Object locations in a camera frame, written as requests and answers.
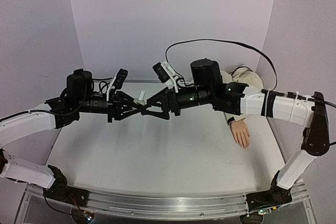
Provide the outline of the white nail polish bottle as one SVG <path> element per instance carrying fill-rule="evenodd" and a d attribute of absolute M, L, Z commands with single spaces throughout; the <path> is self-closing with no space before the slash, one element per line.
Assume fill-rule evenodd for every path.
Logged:
<path fill-rule="evenodd" d="M 140 104 L 145 106 L 146 105 L 146 99 L 145 99 L 146 92 L 141 90 L 138 97 L 133 100 L 134 103 Z"/>

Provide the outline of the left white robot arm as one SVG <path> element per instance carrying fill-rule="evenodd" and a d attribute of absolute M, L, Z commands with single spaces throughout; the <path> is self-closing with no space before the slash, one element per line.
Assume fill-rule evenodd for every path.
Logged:
<path fill-rule="evenodd" d="M 79 120 L 80 113 L 106 114 L 108 122 L 122 120 L 141 111 L 145 92 L 133 98 L 121 91 L 128 72 L 120 69 L 105 94 L 94 91 L 91 72 L 77 69 L 67 77 L 66 88 L 57 98 L 27 111 L 1 119 L 1 177 L 49 189 L 59 201 L 66 201 L 71 190 L 59 168 L 16 158 L 3 148 L 21 138 L 46 130 L 60 129 Z"/>

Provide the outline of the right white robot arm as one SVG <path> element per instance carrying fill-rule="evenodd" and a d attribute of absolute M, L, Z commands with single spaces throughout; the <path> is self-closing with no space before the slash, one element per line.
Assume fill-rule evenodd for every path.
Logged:
<path fill-rule="evenodd" d="M 187 88 L 175 85 L 177 74 L 168 62 L 157 63 L 153 70 L 167 87 L 147 99 L 142 114 L 168 120 L 170 113 L 180 115 L 182 109 L 211 104 L 215 111 L 260 115 L 303 126 L 301 147 L 275 177 L 275 185 L 279 188 L 289 190 L 312 161 L 330 148 L 329 122 L 322 93 L 299 95 L 258 90 L 241 82 L 224 83 L 219 64 L 209 59 L 191 63 L 194 85 Z"/>

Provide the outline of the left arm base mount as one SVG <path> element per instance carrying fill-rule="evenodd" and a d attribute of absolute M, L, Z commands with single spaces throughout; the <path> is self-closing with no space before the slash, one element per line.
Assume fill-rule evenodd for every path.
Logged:
<path fill-rule="evenodd" d="M 44 188 L 44 196 L 67 204 L 76 204 L 78 207 L 85 207 L 88 202 L 89 191 L 68 185 L 65 175 L 55 166 L 48 165 L 53 173 L 55 181 L 49 188 Z"/>

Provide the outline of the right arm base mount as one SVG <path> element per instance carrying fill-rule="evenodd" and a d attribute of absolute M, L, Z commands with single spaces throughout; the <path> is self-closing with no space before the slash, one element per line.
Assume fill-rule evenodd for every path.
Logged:
<path fill-rule="evenodd" d="M 248 213 L 252 214 L 264 209 L 280 207 L 292 202 L 291 188 L 284 189 L 277 185 L 279 171 L 275 174 L 271 181 L 270 188 L 264 191 L 248 193 L 246 195 L 246 203 Z"/>

